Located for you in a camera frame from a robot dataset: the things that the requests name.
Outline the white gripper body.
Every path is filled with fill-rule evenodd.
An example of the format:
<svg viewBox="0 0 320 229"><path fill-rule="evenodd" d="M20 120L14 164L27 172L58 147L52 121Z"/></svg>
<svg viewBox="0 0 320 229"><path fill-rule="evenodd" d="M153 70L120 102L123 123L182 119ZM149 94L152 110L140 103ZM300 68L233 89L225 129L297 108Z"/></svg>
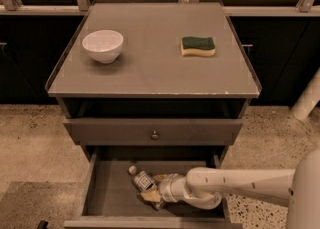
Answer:
<svg viewBox="0 0 320 229"><path fill-rule="evenodd" d="M189 189L186 185L185 175L166 175L159 183L158 190L161 198L167 203L186 202L189 198Z"/></svg>

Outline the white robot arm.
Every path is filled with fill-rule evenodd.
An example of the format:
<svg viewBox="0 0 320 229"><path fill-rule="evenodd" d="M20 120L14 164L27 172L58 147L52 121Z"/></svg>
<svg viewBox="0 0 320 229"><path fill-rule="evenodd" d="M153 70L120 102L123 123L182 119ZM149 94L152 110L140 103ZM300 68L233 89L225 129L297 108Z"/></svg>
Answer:
<svg viewBox="0 0 320 229"><path fill-rule="evenodd" d="M320 148L305 154L294 169L213 169L196 167L185 175L159 174L143 192L158 204L184 201L213 209L222 195L235 194L288 208L286 229L320 229Z"/></svg>

